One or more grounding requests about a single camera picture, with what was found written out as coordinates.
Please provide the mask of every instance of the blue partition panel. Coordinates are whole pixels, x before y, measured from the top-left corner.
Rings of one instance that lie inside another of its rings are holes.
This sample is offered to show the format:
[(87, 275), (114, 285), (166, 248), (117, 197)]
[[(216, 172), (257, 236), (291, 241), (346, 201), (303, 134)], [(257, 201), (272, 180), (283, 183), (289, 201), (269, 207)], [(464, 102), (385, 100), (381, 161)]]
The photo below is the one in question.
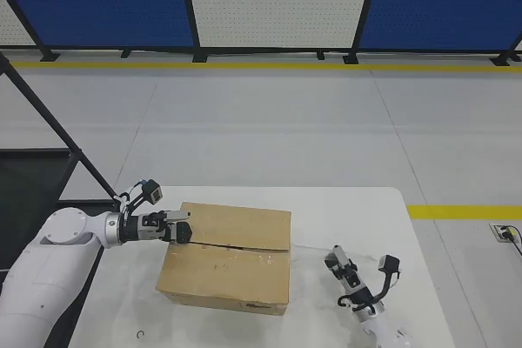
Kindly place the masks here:
[(371, 0), (360, 49), (507, 50), (522, 0)]
[(45, 45), (193, 46), (184, 0), (17, 0)]

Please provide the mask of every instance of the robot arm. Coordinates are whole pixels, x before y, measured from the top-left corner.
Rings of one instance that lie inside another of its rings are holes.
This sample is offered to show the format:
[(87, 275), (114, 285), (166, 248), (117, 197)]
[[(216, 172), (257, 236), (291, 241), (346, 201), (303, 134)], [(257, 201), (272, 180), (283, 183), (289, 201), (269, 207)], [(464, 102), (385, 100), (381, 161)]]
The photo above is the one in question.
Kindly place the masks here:
[(358, 267), (346, 256), (339, 245), (325, 257), (325, 264), (345, 288), (345, 295), (338, 298), (340, 307), (351, 307), (360, 321), (364, 332), (370, 335), (378, 348), (410, 348), (412, 342), (402, 327), (391, 327), (386, 317), (385, 305), (381, 301), (391, 288), (394, 273), (399, 274), (400, 261), (390, 255), (383, 256), (378, 269), (385, 274), (383, 290), (376, 296), (358, 274)]
[(83, 289), (103, 246), (159, 239), (185, 244), (191, 228), (187, 211), (132, 216), (138, 200), (155, 204), (160, 186), (143, 193), (124, 212), (90, 217), (76, 208), (56, 211), (25, 247), (3, 282), (0, 295), (0, 348), (42, 348), (52, 327)]

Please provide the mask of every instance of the yellow tape stripe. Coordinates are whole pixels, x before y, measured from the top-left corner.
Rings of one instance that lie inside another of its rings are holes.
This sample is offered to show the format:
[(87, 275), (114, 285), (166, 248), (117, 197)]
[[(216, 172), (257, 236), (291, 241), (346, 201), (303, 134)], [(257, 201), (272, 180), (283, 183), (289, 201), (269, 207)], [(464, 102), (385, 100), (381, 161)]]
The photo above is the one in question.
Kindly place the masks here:
[(412, 64), (305, 64), (305, 63), (145, 63), (145, 62), (12, 62), (16, 68), (48, 69), (275, 69), (275, 70), (375, 70), (412, 72), (522, 73), (522, 66), (458, 66)]
[(522, 220), (522, 205), (407, 205), (414, 220)]

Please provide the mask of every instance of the gray floor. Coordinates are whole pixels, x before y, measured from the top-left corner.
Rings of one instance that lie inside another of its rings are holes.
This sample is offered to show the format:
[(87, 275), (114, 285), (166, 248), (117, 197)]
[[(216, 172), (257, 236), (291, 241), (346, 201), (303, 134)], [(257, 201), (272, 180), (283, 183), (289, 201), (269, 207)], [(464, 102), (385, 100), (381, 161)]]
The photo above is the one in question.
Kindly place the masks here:
[[(89, 55), (64, 59), (116, 59)], [(522, 75), (20, 72), (118, 191), (153, 177), (168, 185), (391, 186), (407, 204), (522, 204)], [(2, 77), (0, 148), (54, 145), (62, 143)], [(78, 168), (64, 197), (98, 192)], [(457, 347), (522, 347), (521, 260), (488, 223), (413, 221)], [(522, 221), (511, 223), (522, 231)]]

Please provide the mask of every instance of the white table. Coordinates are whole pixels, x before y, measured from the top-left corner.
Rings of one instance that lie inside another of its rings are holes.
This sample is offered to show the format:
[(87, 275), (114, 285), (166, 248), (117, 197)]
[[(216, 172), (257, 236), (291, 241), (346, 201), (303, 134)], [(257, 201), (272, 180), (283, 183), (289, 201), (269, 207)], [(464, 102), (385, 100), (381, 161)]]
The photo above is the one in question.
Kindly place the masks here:
[[(453, 348), (441, 306), (400, 192), (393, 188), (163, 187), (154, 207), (183, 201), (292, 212), (291, 302), (283, 317), (173, 304), (155, 291), (166, 243), (138, 242), (104, 252), (70, 347), (362, 346), (356, 319), (336, 306), (341, 285), (323, 263), (341, 244), (380, 291), (378, 259), (400, 258), (402, 277), (385, 298), (419, 347)], [(141, 212), (153, 211), (143, 206)], [(142, 330), (144, 336), (137, 339)]]

